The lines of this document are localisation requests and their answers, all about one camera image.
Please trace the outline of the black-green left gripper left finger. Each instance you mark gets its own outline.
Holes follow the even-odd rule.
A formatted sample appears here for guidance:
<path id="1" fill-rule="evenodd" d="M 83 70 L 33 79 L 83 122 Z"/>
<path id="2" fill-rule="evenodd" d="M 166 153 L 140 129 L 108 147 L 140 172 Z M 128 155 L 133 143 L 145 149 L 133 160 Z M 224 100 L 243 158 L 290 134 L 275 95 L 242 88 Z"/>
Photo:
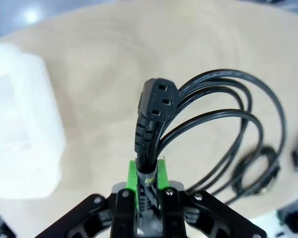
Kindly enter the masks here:
<path id="1" fill-rule="evenodd" d="M 127 182 L 107 198 L 92 194 L 38 234 L 38 238 L 95 238 L 110 230 L 111 238 L 133 238 L 138 208 L 136 163 L 129 162 Z"/>

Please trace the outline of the black-green left gripper right finger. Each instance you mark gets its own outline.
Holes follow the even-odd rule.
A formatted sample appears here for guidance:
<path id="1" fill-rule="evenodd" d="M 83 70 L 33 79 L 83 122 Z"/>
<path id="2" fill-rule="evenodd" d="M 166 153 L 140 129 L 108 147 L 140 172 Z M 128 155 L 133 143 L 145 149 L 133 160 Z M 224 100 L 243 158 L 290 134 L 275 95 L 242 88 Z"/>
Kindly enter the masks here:
<path id="1" fill-rule="evenodd" d="M 171 186 L 165 160 L 158 160 L 158 190 L 164 238 L 186 238 L 185 225 L 208 238 L 265 238 L 266 232 L 199 190 L 193 195 Z"/>

